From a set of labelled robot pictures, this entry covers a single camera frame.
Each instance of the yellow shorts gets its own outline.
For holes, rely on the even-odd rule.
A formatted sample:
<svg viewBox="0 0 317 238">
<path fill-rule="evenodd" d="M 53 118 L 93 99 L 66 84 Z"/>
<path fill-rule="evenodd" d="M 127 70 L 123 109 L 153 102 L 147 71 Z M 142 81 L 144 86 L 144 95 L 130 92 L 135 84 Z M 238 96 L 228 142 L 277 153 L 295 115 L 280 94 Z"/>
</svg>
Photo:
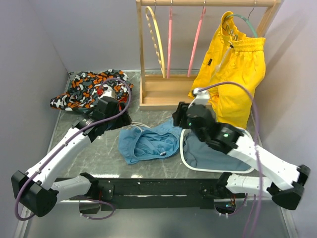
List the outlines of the yellow shorts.
<svg viewBox="0 0 317 238">
<path fill-rule="evenodd" d="M 220 26 L 212 38 L 200 72 L 188 95 L 191 98 L 194 98 L 192 90 L 195 88 L 228 81 L 241 84 L 254 96 L 255 88 L 264 78 L 265 38 L 250 38 L 238 31 L 233 17 L 224 21 L 230 14 L 232 12 L 226 12 L 221 18 Z M 223 59 L 230 45 L 233 48 Z M 210 103 L 218 122 L 246 128 L 252 102 L 242 89 L 234 85 L 221 85 L 212 88 L 210 94 Z"/>
</svg>

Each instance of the gray table surface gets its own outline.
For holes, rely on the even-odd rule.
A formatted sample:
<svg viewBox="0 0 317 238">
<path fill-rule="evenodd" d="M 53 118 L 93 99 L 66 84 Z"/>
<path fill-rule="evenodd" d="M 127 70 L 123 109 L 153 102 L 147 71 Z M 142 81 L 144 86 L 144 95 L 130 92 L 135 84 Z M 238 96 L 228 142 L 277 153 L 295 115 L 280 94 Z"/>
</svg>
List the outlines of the gray table surface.
<svg viewBox="0 0 317 238">
<path fill-rule="evenodd" d="M 126 72 L 129 81 L 134 84 L 132 92 L 132 104 L 128 110 L 133 121 L 144 123 L 150 127 L 157 126 L 167 121 L 174 111 L 145 112 L 140 111 L 139 92 L 140 92 L 140 73 Z M 185 71 L 174 71 L 173 73 L 183 73 Z M 73 112 L 61 112 L 58 118 L 57 127 L 53 135 L 52 147 L 64 137 L 71 124 L 79 115 Z M 90 173 L 99 178 L 147 178 L 147 179 L 194 179 L 212 178 L 217 179 L 220 173 L 198 172 L 190 170 L 181 161 L 180 154 L 176 154 L 165 160 L 140 161 L 133 165 L 128 165 L 119 153 L 118 138 L 119 131 L 111 130 L 98 137 L 91 145 L 84 148 L 81 153 L 73 160 L 68 168 L 60 174 L 61 178 L 72 178 L 82 172 Z M 248 122 L 248 131 L 252 134 L 254 125 L 251 119 Z M 248 176 L 256 176 L 257 171 L 253 171 Z"/>
</svg>

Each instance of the clothes hanger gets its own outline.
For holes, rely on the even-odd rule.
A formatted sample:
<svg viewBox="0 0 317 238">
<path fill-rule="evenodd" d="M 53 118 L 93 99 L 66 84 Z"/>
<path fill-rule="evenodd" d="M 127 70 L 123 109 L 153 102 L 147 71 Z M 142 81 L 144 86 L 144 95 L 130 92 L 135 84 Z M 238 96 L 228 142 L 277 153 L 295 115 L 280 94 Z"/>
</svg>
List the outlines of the clothes hanger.
<svg viewBox="0 0 317 238">
<path fill-rule="evenodd" d="M 173 27 L 172 4 L 173 4 L 173 0 L 170 0 L 169 21 L 168 21 L 167 78 L 169 78 L 169 75 L 170 75 L 170 54 L 172 51 L 172 27 Z"/>
<path fill-rule="evenodd" d="M 229 17 L 232 17 L 232 16 L 237 16 L 237 17 L 241 18 L 242 20 L 244 20 L 248 24 L 248 26 L 250 27 L 254 37 L 257 38 L 258 34 L 257 34 L 256 30 L 254 29 L 254 27 L 252 26 L 251 22 L 249 21 L 250 15 L 251 15 L 251 13 L 253 12 L 253 10 L 254 10 L 254 8 L 256 6 L 256 3 L 257 3 L 257 0 L 254 0 L 254 5 L 253 5 L 252 10 L 249 13 L 248 18 L 245 18 L 244 16 L 242 16 L 240 14 L 231 14 L 231 15 L 226 16 L 226 18 L 224 20 L 227 20 Z"/>
<path fill-rule="evenodd" d="M 152 26 L 151 26 L 151 23 L 150 23 L 150 18 L 148 16 L 148 13 L 151 14 L 151 17 L 152 17 L 152 20 L 153 20 L 155 33 L 157 35 L 157 40 L 158 40 L 158 46 L 157 46 L 157 44 L 155 42 L 155 37 L 154 37 L 154 33 L 153 33 L 153 30 L 152 30 Z M 145 17 L 146 17 L 147 22 L 148 22 L 148 26 L 149 26 L 149 29 L 150 29 L 150 34 L 151 34 L 152 41 L 153 41 L 153 44 L 154 44 L 154 48 L 155 48 L 155 51 L 156 51 L 156 54 L 157 54 L 157 57 L 158 57 L 160 69 L 162 71 L 162 76 L 163 76 L 163 78 L 166 78 L 165 60 L 164 60 L 164 53 L 163 53 L 163 47 L 162 47 L 162 40 L 160 38 L 160 33 L 159 33 L 159 26 L 158 26 L 157 20 L 155 18 L 155 13 L 153 12 L 152 8 L 150 8 L 149 6 L 147 6 L 145 8 Z"/>
<path fill-rule="evenodd" d="M 198 42 L 198 38 L 199 38 L 199 34 L 200 34 L 200 29 L 202 27 L 202 22 L 203 22 L 203 17 L 206 13 L 206 0 L 204 1 L 204 6 L 203 6 L 203 11 L 202 11 L 202 15 L 200 16 L 200 20 L 198 22 L 198 27 L 197 27 L 197 31 L 196 31 L 196 36 L 195 36 L 195 40 L 194 40 L 194 46 L 193 46 L 193 50 L 192 50 L 192 55 L 190 57 L 190 62 L 189 62 L 189 66 L 188 66 L 188 73 L 187 73 L 187 77 L 190 77 L 191 71 L 192 71 L 192 67 L 193 67 L 193 63 L 194 63 L 194 58 L 195 58 L 195 53 L 196 53 L 196 47 L 197 47 L 197 42 Z"/>
</svg>

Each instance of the drawstring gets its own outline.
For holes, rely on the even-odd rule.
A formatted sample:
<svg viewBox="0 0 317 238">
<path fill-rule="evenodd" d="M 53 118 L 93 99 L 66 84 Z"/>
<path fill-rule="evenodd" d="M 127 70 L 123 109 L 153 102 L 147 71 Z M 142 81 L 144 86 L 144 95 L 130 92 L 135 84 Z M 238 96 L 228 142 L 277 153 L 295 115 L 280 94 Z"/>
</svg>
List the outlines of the drawstring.
<svg viewBox="0 0 317 238">
<path fill-rule="evenodd" d="M 230 51 L 231 49 L 233 49 L 232 43 L 231 43 L 230 41 L 228 41 L 228 42 L 229 42 L 229 44 L 230 44 L 230 47 L 229 47 L 229 48 L 226 50 L 226 52 L 224 53 L 224 55 L 223 55 L 223 57 L 222 57 L 222 59 L 221 59 L 220 64 L 218 64 L 218 65 L 216 65 L 216 66 L 214 67 L 214 72 L 213 72 L 213 75 L 211 76 L 211 78 L 210 78 L 210 80 L 209 80 L 209 84 L 211 83 L 211 80 L 213 79 L 213 77 L 220 71 L 221 66 L 222 66 L 224 60 L 227 58 L 227 55 L 228 55 L 229 51 Z"/>
</svg>

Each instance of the white wall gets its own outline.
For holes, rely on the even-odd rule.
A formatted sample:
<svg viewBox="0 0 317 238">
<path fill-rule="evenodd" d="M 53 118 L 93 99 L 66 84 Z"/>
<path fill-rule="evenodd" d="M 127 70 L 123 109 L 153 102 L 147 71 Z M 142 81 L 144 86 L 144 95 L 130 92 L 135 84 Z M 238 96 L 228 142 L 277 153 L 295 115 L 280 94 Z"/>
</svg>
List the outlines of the white wall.
<svg viewBox="0 0 317 238">
<path fill-rule="evenodd" d="M 67 72 L 26 0 L 0 0 L 0 233 L 17 225 L 10 178 L 48 149 L 58 112 L 50 98 L 63 92 Z"/>
<path fill-rule="evenodd" d="M 265 46 L 266 76 L 256 91 L 264 147 L 290 163 L 312 169 L 293 212 L 301 238 L 316 237 L 317 2 L 286 0 Z"/>
<path fill-rule="evenodd" d="M 42 20 L 68 71 L 140 69 L 135 0 L 29 0 Z M 200 68 L 211 38 L 228 10 L 248 16 L 252 7 L 208 7 L 198 42 L 194 68 Z M 172 68 L 188 68 L 202 7 L 173 8 Z M 256 27 L 264 13 L 256 7 L 250 21 Z M 156 7 L 167 64 L 169 7 Z M 145 67 L 159 68 L 143 10 Z M 239 29 L 251 35 L 241 19 Z"/>
</svg>

